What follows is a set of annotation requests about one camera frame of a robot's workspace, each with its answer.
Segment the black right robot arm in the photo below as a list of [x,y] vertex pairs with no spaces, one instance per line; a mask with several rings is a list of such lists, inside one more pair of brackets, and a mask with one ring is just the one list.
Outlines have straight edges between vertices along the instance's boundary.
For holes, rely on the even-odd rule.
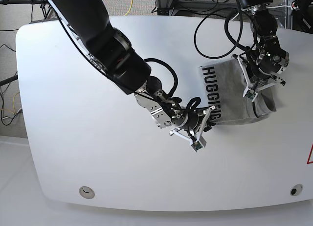
[[[199,108],[199,97],[192,98],[186,106],[180,105],[182,100],[174,96],[179,83],[175,71],[162,60],[142,59],[129,39],[111,25],[102,0],[48,1],[57,8],[57,17],[63,17],[79,37],[95,68],[126,94],[135,94],[139,105],[150,111],[158,127],[176,126],[193,136],[215,126],[210,120],[215,108]],[[169,92],[151,75],[149,62],[160,64],[171,73],[174,83]]]

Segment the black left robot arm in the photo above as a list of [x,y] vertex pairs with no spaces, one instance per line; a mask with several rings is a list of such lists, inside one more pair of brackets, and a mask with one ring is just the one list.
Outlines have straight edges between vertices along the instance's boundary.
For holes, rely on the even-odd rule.
[[241,10],[251,11],[251,31],[256,42],[254,50],[246,54],[247,73],[253,83],[267,83],[276,78],[289,64],[289,53],[280,46],[276,18],[267,6],[273,0],[236,0]]

